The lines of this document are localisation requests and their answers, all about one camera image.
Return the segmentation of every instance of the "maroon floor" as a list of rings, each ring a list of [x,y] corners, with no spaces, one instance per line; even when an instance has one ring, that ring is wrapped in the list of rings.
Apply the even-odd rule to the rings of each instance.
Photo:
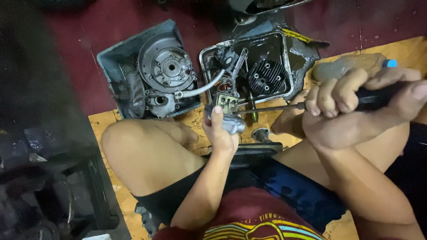
[[[210,0],[176,0],[168,11],[155,2],[97,0],[79,13],[46,14],[85,114],[116,108],[96,61],[100,51],[168,18],[177,23],[194,64],[202,49],[220,41]],[[300,33],[331,43],[320,51],[322,57],[427,34],[425,0],[313,0],[288,9],[286,16]]]

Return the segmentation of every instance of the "graphic print on shirt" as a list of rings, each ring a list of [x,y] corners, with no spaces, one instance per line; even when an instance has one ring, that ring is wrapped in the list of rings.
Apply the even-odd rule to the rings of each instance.
[[[280,215],[267,213],[259,219],[246,219],[227,225],[209,228],[203,240],[284,240],[288,238],[304,240],[325,240],[306,226],[284,221]]]

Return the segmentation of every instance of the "screwdriver handle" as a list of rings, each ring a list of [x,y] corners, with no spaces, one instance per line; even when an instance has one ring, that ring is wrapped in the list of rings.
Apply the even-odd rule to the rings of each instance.
[[[387,106],[390,99],[404,88],[406,84],[405,82],[397,82],[378,90],[368,90],[364,87],[359,88],[356,92],[356,96],[359,99],[356,111],[376,111]]]

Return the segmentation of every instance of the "maroon t-shirt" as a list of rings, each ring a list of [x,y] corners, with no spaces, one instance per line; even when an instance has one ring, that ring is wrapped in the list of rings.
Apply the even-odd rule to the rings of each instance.
[[[267,191],[247,187],[222,197],[215,218],[200,232],[164,228],[153,240],[324,240],[282,200]]]

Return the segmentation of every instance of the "wooden floor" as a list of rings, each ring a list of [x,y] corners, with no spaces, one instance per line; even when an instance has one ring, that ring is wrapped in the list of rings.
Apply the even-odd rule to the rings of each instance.
[[[423,76],[426,76],[427,74],[427,40],[425,37],[411,38],[383,46],[373,47],[362,51],[352,52],[349,54],[361,53],[382,53],[389,59],[396,59],[398,64],[402,67],[410,67],[421,70]],[[316,63],[334,61],[337,58],[339,58],[339,56],[322,59],[317,61]],[[311,78],[311,70],[309,70],[304,79],[304,88],[310,88],[312,84],[313,82]],[[276,99],[257,104],[257,108],[285,104],[286,103],[282,99]],[[209,140],[206,138],[206,135],[204,134],[202,129],[202,111],[203,106],[176,118],[176,120],[187,124],[199,134],[199,141],[197,142],[197,144],[191,146],[191,151],[199,155],[205,154],[208,150],[208,146],[210,145]],[[259,122],[252,126],[247,126],[244,133],[240,135],[241,143],[252,143],[252,131],[260,127],[267,127],[270,129],[271,124],[274,122],[274,120],[280,113],[281,111],[260,113]],[[99,140],[101,139],[101,134],[106,129],[106,127],[112,123],[115,123],[116,121],[119,121],[120,116],[117,113],[117,110],[113,110],[91,115],[89,116],[89,120],[91,121],[92,128],[99,143]],[[270,139],[273,141],[281,142],[283,146],[288,147],[292,147],[300,141],[300,139],[290,135],[270,135]],[[132,235],[132,239],[149,239],[147,237],[147,232],[142,227],[141,216],[139,214],[134,213],[136,200],[132,197],[129,190],[116,177],[114,172],[111,170],[108,162],[105,160],[103,154],[102,157],[110,175],[111,182],[113,184],[113,188],[116,193],[116,197],[119,202],[122,213],[124,215],[126,224]],[[356,228],[353,223],[353,219],[349,212],[343,215],[340,220],[331,222],[327,226],[324,236],[330,240],[359,239],[357,236]]]

